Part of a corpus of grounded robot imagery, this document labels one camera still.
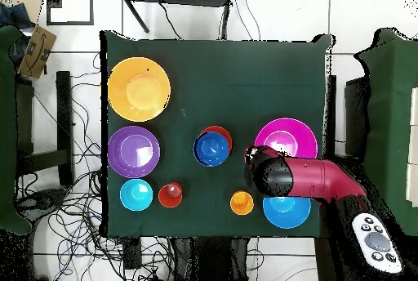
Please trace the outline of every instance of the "green table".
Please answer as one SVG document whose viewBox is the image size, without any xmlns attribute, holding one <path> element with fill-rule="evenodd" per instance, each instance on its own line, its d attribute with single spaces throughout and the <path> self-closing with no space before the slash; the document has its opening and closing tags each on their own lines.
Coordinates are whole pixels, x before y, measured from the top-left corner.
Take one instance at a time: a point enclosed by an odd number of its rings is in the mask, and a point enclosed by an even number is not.
<svg viewBox="0 0 418 281">
<path fill-rule="evenodd" d="M 16 194 L 16 82 L 15 67 L 9 59 L 9 47 L 23 34 L 15 26 L 0 27 L 0 229 L 15 234 L 32 231 L 30 223 L 17 214 L 13 199 Z"/>
<path fill-rule="evenodd" d="M 405 194 L 411 92 L 418 87 L 418 42 L 405 39 L 396 29 L 376 33 L 371 47 L 357 54 L 371 84 L 364 169 L 403 232 L 418 236 L 418 208 Z"/>
<path fill-rule="evenodd" d="M 270 120 L 290 117 L 308 124 L 322 153 L 331 36 L 315 42 L 132 41 L 105 32 L 105 41 L 109 73 L 121 60 L 145 56 L 165 69 L 171 83 L 167 108 L 148 122 L 129 122 L 108 104 L 108 139 L 121 127 L 137 125 L 150 130 L 161 147 L 158 165 L 143 178 L 153 188 L 153 202 L 142 212 L 123 207 L 119 190 L 127 178 L 108 166 L 108 236 L 318 236 L 314 201 L 308 220 L 292 230 L 271 225 L 259 199 L 246 216 L 235 215 L 229 201 L 236 190 L 247 190 L 244 149 Z M 210 125 L 229 131 L 233 150 L 221 166 L 207 168 L 196 162 L 192 147 Z M 181 184 L 183 200 L 167 209 L 158 191 L 172 181 Z"/>
</svg>

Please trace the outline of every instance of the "orange plate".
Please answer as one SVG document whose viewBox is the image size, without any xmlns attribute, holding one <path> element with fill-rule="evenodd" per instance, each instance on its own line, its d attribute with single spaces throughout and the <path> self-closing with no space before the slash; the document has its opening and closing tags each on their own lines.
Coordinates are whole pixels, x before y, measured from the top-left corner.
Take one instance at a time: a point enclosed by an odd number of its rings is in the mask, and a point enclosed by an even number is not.
<svg viewBox="0 0 418 281">
<path fill-rule="evenodd" d="M 229 153 L 231 154 L 232 138 L 231 138 L 231 135 L 229 134 L 228 131 L 226 131 L 221 126 L 210 126 L 210 127 L 206 127 L 202 132 L 200 132 L 200 134 L 202 134 L 204 132 L 217 132 L 217 133 L 221 134 L 222 136 L 224 136 L 226 138 L 226 140 L 228 141 Z"/>
<path fill-rule="evenodd" d="M 164 69 L 146 57 L 119 62 L 108 81 L 110 105 L 131 121 L 147 121 L 159 115 L 167 107 L 170 91 Z"/>
<path fill-rule="evenodd" d="M 246 215 L 252 211 L 254 201 L 252 196 L 245 191 L 237 191 L 231 198 L 231 209 L 235 214 Z"/>
</svg>

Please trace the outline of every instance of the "chair leg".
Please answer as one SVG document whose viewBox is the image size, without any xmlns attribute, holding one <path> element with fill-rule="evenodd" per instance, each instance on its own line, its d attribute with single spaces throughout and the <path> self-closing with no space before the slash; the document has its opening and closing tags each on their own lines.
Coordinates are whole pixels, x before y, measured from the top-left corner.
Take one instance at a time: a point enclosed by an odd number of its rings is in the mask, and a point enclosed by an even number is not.
<svg viewBox="0 0 418 281">
<path fill-rule="evenodd" d="M 134 5 L 132 5 L 131 0 L 125 0 L 125 3 L 128 6 L 128 8 L 130 9 L 130 11 L 132 12 L 132 14 L 134 15 L 135 19 L 138 21 L 138 23 L 140 23 L 140 26 L 142 27 L 142 29 L 146 33 L 149 33 L 149 30 L 147 28 L 147 25 L 145 25 L 144 21 L 141 19 L 140 15 L 138 14 L 138 12 L 136 11 L 136 9 L 134 8 Z"/>
<path fill-rule="evenodd" d="M 224 7 L 224 14 L 222 15 L 222 34 L 220 39 L 226 39 L 226 25 L 229 17 L 229 2 Z"/>
</svg>

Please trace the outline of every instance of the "plate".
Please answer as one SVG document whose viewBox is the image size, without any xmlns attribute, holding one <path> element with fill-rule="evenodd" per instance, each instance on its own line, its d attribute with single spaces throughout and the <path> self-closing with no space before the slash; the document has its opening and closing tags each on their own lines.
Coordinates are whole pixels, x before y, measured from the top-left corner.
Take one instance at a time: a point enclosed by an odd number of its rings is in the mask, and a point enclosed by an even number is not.
<svg viewBox="0 0 418 281">
<path fill-rule="evenodd" d="M 318 153 L 312 130 L 294 118 L 278 118 L 269 122 L 257 135 L 255 145 L 268 145 L 297 158 L 316 158 Z"/>
<path fill-rule="evenodd" d="M 120 128 L 109 139 L 109 165 L 120 176 L 146 176 L 157 166 L 159 158 L 157 138 L 143 127 Z"/>
<path fill-rule="evenodd" d="M 133 212 L 145 210 L 153 201 L 153 189 L 142 179 L 130 179 L 120 192 L 122 205 Z"/>
<path fill-rule="evenodd" d="M 170 92 L 164 69 L 146 57 L 119 62 L 109 76 L 109 103 L 126 120 L 141 122 L 155 118 L 167 107 Z"/>
<path fill-rule="evenodd" d="M 265 217 L 276 227 L 283 229 L 302 225 L 309 216 L 310 198 L 274 197 L 263 199 Z"/>
</svg>

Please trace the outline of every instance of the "red bowl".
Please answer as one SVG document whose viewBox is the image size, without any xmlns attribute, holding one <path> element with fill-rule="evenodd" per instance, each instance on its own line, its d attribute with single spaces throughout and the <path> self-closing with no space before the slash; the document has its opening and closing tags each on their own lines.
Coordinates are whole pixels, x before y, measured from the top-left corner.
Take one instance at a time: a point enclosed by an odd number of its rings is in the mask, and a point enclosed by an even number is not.
<svg viewBox="0 0 418 281">
<path fill-rule="evenodd" d="M 177 207 L 182 198 L 181 186 L 177 183 L 164 185 L 158 192 L 158 200 L 164 207 Z"/>
<path fill-rule="evenodd" d="M 228 133 L 228 131 L 226 131 L 221 126 L 210 126 L 210 127 L 206 127 L 202 132 L 200 132 L 200 134 L 202 135 L 202 133 L 204 133 L 204 132 L 217 132 L 220 135 L 224 136 L 226 138 L 226 140 L 228 141 L 229 153 L 231 154 L 232 138 L 231 138 L 231 135 Z"/>
</svg>

